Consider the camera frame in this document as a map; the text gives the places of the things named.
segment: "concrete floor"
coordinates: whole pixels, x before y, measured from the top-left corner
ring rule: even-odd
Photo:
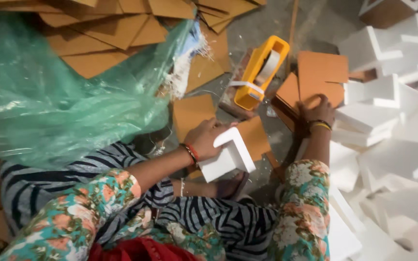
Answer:
[[[293,62],[299,50],[310,50],[326,53],[337,53],[336,44],[344,40],[365,25],[359,21],[358,12],[363,0],[300,0],[296,22],[293,49],[290,55]],[[266,6],[239,17],[228,27],[229,54],[232,64],[236,65],[248,47],[261,45],[270,35],[277,35],[286,41],[289,38],[293,0],[268,0]],[[269,90],[276,90],[285,79],[283,65],[277,78],[270,84]],[[186,97],[210,94],[216,106],[231,74],[225,74],[190,92]],[[266,116],[270,101],[264,101],[259,107],[264,129],[269,138],[272,151],[279,162],[283,162],[293,142],[290,130],[278,118]],[[224,122],[234,118],[218,109],[217,117]],[[166,128],[152,136],[153,140],[161,140],[170,131]],[[175,132],[165,141],[165,151],[178,145]],[[270,179],[271,165],[264,156],[256,162],[257,170],[250,175],[245,192],[250,194],[258,204],[273,202],[273,193],[279,185],[277,179]]]

